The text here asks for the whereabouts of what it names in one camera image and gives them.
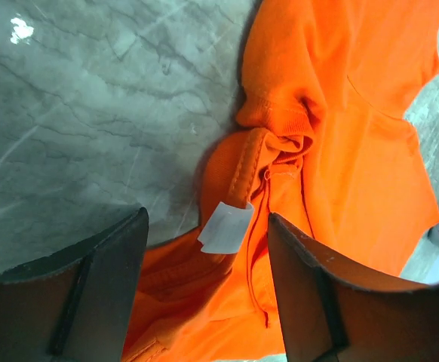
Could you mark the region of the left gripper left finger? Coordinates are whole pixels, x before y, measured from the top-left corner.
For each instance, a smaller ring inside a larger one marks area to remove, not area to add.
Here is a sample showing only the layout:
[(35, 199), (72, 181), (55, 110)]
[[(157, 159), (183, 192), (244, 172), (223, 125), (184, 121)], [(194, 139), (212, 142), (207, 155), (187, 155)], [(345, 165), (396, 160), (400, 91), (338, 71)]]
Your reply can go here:
[(0, 274), (0, 361), (121, 359), (149, 231), (145, 209)]

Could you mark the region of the orange t shirt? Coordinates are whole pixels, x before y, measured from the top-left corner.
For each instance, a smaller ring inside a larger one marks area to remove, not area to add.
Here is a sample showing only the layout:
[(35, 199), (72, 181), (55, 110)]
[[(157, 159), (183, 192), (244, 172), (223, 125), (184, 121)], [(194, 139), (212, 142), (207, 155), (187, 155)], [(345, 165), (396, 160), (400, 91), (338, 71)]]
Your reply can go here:
[[(439, 74), (439, 1), (264, 1), (250, 29), (240, 130), (204, 170), (200, 225), (146, 252), (124, 361), (284, 351), (269, 263), (278, 213), (399, 275), (439, 209), (404, 113)], [(201, 252), (219, 202), (254, 206), (236, 254)]]

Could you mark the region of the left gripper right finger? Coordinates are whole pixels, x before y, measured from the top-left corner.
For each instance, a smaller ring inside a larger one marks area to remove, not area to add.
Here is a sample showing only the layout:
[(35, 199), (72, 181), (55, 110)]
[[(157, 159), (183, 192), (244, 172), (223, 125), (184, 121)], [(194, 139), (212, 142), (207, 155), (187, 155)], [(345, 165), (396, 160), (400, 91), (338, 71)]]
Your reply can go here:
[(439, 361), (439, 283), (366, 267), (276, 213), (268, 249), (289, 361)]

